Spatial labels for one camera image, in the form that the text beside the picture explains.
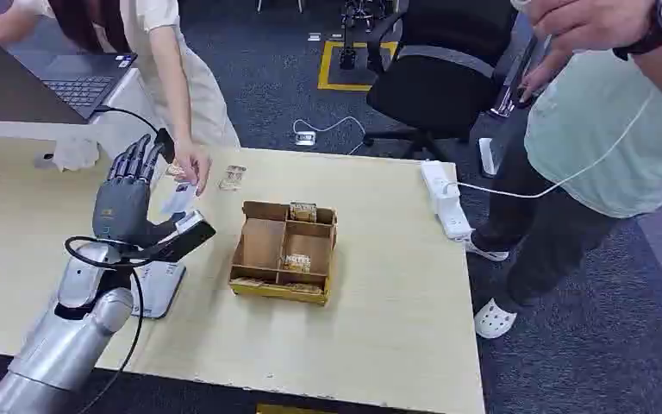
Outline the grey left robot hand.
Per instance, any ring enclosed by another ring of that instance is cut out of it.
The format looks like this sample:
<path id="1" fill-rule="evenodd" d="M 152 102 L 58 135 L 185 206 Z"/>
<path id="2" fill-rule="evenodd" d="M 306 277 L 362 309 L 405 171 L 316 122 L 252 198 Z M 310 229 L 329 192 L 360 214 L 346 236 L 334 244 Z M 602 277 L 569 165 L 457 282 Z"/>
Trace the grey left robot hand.
<path id="1" fill-rule="evenodd" d="M 147 220 L 150 184 L 160 155 L 173 162 L 174 144 L 166 129 L 155 138 L 143 135 L 116 156 L 97 192 L 92 217 L 95 237 L 150 248 L 176 231 L 183 212 L 159 224 Z"/>

